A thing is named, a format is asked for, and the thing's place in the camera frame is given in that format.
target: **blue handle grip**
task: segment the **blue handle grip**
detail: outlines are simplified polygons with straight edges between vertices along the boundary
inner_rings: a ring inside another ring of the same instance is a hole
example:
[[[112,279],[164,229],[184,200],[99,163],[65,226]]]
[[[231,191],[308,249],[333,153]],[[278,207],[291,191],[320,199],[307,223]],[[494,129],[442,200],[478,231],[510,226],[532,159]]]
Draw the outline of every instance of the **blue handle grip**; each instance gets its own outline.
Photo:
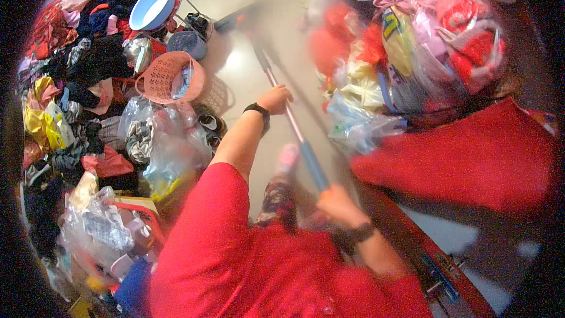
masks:
[[[324,173],[320,166],[320,162],[318,162],[318,158],[310,146],[310,143],[307,141],[300,144],[300,152],[302,153],[302,157],[306,161],[306,165],[308,166],[308,170],[310,170],[310,174],[312,174],[312,178],[314,179],[314,183],[320,192],[329,189],[329,181],[328,177]]]

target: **pink slipper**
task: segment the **pink slipper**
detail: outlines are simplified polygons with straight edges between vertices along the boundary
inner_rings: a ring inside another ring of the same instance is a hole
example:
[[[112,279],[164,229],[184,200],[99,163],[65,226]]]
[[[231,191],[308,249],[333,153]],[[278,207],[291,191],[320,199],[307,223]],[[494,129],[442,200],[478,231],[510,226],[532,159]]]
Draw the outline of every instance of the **pink slipper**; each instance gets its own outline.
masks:
[[[292,171],[300,155],[300,149],[296,144],[286,144],[279,155],[279,162],[275,167],[276,173],[288,173]]]

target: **blue plastic basin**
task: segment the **blue plastic basin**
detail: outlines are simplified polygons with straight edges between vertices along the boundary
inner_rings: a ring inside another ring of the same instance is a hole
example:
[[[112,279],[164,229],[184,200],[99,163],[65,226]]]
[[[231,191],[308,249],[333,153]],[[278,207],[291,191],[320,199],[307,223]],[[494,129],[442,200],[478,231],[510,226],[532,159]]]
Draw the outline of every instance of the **blue plastic basin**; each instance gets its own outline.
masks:
[[[153,30],[172,13],[175,0],[138,0],[129,16],[132,30]]]

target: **pink clothing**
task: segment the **pink clothing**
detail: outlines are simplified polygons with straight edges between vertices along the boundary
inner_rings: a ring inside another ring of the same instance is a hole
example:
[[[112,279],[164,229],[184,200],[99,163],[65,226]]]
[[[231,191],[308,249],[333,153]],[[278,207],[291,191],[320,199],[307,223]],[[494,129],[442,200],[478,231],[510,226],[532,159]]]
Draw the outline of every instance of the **pink clothing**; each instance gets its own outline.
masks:
[[[90,0],[61,0],[60,7],[64,11],[82,11]]]
[[[119,32],[118,29],[116,28],[116,24],[117,24],[117,16],[110,15],[108,18],[108,26],[106,26],[106,36],[110,36]]]
[[[63,15],[65,16],[65,22],[67,22],[68,27],[76,29],[79,26],[80,11],[75,10],[68,12],[63,10]]]

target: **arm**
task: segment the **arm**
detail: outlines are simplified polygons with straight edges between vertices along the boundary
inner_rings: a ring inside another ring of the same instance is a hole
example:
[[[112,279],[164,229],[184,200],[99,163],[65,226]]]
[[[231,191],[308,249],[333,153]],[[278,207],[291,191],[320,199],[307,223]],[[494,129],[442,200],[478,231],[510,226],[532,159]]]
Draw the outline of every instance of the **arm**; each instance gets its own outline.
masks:
[[[345,223],[350,228],[371,223],[369,216],[359,209],[342,186],[332,185],[330,190],[322,193],[316,206],[335,221]],[[392,281],[410,274],[398,253],[378,230],[373,232],[373,236],[357,244],[357,247],[363,261],[379,281]]]
[[[280,115],[285,111],[286,100],[292,101],[292,94],[285,85],[278,85],[265,92],[257,104],[269,111],[269,114]],[[249,173],[255,153],[261,140],[263,118],[256,110],[246,111],[228,131],[217,148],[216,156],[210,162],[227,163],[234,166],[249,184]]]

